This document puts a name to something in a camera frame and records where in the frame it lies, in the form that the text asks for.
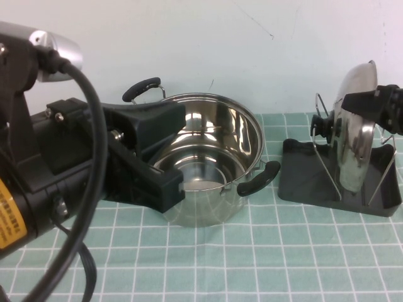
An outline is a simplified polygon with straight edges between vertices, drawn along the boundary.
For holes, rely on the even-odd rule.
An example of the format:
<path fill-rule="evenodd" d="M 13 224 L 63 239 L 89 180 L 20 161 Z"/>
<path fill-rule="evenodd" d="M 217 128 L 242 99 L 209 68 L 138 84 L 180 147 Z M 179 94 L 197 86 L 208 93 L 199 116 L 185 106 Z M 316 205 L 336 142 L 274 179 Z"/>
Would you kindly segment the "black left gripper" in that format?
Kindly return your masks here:
<path fill-rule="evenodd" d="M 106 104 L 108 128 L 123 133 L 122 143 L 144 162 L 155 162 L 162 149 L 186 125 L 179 103 Z M 93 158 L 88 104 L 59 100 L 31 117 L 41 155 L 31 170 L 34 198 L 81 198 Z"/>

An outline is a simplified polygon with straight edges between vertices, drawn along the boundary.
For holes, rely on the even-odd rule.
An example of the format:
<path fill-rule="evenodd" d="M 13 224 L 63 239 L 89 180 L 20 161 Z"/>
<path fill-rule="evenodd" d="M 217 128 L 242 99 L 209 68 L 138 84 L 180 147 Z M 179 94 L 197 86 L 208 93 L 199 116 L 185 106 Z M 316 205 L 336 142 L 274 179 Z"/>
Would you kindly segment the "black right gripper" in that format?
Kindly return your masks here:
<path fill-rule="evenodd" d="M 395 84 L 378 88 L 380 92 L 376 89 L 345 95 L 342 108 L 351 113 L 381 111 L 379 125 L 391 134 L 402 135 L 402 88 Z"/>

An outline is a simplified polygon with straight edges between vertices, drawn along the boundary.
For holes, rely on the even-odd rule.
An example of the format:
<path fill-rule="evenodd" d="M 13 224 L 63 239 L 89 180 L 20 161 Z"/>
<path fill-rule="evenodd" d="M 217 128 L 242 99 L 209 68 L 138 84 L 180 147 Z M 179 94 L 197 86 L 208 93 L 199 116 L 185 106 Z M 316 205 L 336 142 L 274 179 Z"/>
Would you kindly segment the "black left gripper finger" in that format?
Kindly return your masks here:
<path fill-rule="evenodd" d="M 160 171 L 136 157 L 110 133 L 103 199 L 165 213 L 184 200 L 183 173 Z"/>

